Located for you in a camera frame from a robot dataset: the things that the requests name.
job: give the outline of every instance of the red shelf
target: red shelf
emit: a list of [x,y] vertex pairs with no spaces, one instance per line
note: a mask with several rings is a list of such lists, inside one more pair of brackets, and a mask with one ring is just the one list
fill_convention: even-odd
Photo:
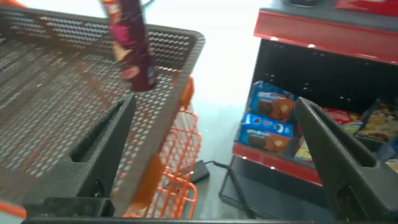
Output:
[[398,32],[260,11],[256,37],[398,64]]
[[265,153],[249,146],[234,142],[233,154],[252,162],[275,169],[287,175],[305,180],[307,182],[322,186],[318,173],[315,169],[288,161],[280,156]]

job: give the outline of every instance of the gray floor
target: gray floor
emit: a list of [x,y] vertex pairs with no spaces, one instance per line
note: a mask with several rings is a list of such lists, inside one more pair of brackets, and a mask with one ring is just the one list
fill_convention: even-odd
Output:
[[[104,17],[98,0],[19,1],[39,9]],[[150,24],[196,30],[206,37],[192,74],[192,104],[203,135],[199,159],[204,161],[229,164],[231,160],[233,138],[244,111],[259,47],[260,40],[252,36],[258,5],[257,0],[155,0],[146,9]],[[225,170],[213,165],[208,168],[209,181],[197,185],[200,199],[194,218],[245,218],[243,212],[218,198]],[[0,222],[13,224],[21,220],[0,213]]]

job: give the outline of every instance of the oreo package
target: oreo package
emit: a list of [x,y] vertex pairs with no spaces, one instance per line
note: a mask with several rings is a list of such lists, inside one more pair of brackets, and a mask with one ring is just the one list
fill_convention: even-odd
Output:
[[247,146],[282,154],[293,136],[293,126],[253,113],[246,113],[239,142]]
[[267,118],[287,122],[292,114],[297,95],[270,83],[258,81],[253,84],[250,109]]

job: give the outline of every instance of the purple can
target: purple can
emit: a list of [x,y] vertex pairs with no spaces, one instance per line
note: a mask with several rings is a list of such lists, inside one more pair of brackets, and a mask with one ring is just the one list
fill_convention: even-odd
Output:
[[132,91],[156,86],[154,59],[150,54],[140,0],[101,0],[109,19],[113,51],[121,65],[121,78]]

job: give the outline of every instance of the gray perforated basket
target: gray perforated basket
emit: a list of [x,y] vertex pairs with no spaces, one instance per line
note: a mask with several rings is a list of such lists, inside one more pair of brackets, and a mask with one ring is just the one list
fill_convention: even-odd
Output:
[[[148,25],[158,85],[137,94],[137,112],[114,183],[122,215],[162,147],[204,37]],[[120,97],[104,19],[0,5],[0,200],[20,205],[37,179]]]

